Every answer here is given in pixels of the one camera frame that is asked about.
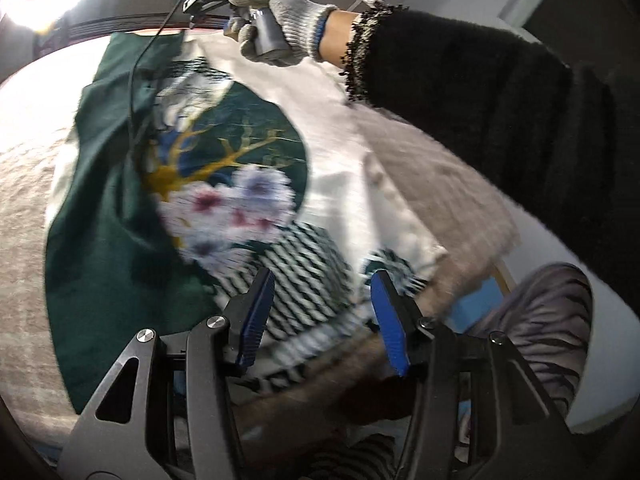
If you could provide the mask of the black fuzzy sleeve forearm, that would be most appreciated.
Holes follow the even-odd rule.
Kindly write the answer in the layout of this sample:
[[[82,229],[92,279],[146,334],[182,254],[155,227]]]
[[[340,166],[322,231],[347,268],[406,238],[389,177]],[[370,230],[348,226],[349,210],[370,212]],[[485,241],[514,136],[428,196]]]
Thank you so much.
[[[332,12],[319,52],[352,98],[421,129],[639,304],[639,83],[505,30],[404,8]]]

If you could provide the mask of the grey knit gloved hand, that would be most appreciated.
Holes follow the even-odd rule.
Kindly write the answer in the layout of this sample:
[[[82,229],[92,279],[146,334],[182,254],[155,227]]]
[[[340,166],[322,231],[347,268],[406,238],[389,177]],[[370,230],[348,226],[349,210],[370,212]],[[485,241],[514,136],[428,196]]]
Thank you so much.
[[[288,67],[299,64],[304,58],[322,62],[320,42],[330,15],[337,11],[333,4],[321,4],[311,0],[229,0],[237,8],[268,9],[290,50],[272,60],[257,54],[256,39],[259,32],[250,23],[232,26],[232,35],[239,43],[240,53],[252,62],[264,62],[273,66]]]

